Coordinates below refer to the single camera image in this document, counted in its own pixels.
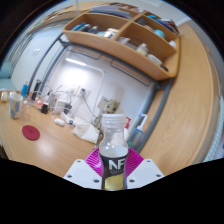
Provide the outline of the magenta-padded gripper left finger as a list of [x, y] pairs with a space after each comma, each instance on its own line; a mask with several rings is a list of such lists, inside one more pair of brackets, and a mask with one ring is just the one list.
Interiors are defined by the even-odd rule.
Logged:
[[102, 172], [99, 149], [95, 149], [84, 160], [76, 159], [64, 179], [84, 188], [100, 190]]

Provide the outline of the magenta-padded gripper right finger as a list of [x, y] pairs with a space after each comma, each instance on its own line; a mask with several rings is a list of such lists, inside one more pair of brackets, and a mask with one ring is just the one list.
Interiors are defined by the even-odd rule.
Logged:
[[152, 159], [144, 159], [132, 148], [125, 164], [128, 189], [141, 188], [164, 177]]

